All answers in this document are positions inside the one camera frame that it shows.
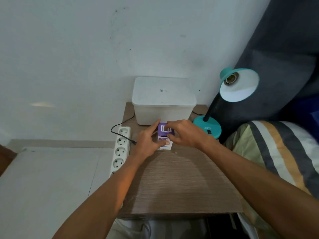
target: white lid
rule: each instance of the white lid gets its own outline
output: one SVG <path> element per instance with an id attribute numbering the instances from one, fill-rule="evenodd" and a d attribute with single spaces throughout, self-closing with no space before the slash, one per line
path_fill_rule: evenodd
<path id="1" fill-rule="evenodd" d="M 196 106 L 188 79 L 144 77 L 135 79 L 132 103 L 140 106 Z"/>

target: teal desk lamp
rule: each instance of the teal desk lamp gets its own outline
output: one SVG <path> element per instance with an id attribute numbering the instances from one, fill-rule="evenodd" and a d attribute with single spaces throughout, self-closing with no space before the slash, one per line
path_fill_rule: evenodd
<path id="1" fill-rule="evenodd" d="M 219 93 L 209 106 L 206 115 L 198 116 L 193 121 L 196 126 L 216 139 L 221 135 L 221 126 L 215 119 L 211 118 L 211 114 L 219 97 L 228 102 L 242 101 L 252 95 L 259 84 L 258 74 L 251 69 L 232 69 L 228 67 L 220 72 L 219 77 L 221 78 Z"/>

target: person's left hand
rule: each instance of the person's left hand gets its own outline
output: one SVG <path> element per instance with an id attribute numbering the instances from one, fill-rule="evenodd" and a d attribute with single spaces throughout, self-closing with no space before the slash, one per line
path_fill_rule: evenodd
<path id="1" fill-rule="evenodd" d="M 157 143 L 152 141 L 152 134 L 154 130 L 157 129 L 159 122 L 160 119 L 145 130 L 140 131 L 138 135 L 133 155 L 135 157 L 134 159 L 138 160 L 140 164 L 142 164 L 147 157 L 151 156 L 161 146 L 169 145 L 169 142 L 165 140 L 158 141 Z"/>

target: storage container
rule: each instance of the storage container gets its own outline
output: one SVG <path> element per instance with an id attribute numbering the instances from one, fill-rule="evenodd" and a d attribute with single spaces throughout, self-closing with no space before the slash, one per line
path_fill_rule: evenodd
<path id="1" fill-rule="evenodd" d="M 188 79 L 144 77 L 135 79 L 132 103 L 139 125 L 188 119 L 196 97 Z"/>

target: barcode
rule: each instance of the barcode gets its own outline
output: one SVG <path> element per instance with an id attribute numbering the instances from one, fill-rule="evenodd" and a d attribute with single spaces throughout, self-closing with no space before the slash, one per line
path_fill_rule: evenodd
<path id="1" fill-rule="evenodd" d="M 167 130 L 165 130 L 164 127 L 165 127 L 165 126 L 162 126 L 162 125 L 161 125 L 161 127 L 160 127 L 160 131 L 161 131 L 161 132 L 171 132 L 171 131 L 172 131 L 171 128 L 168 128 Z"/>

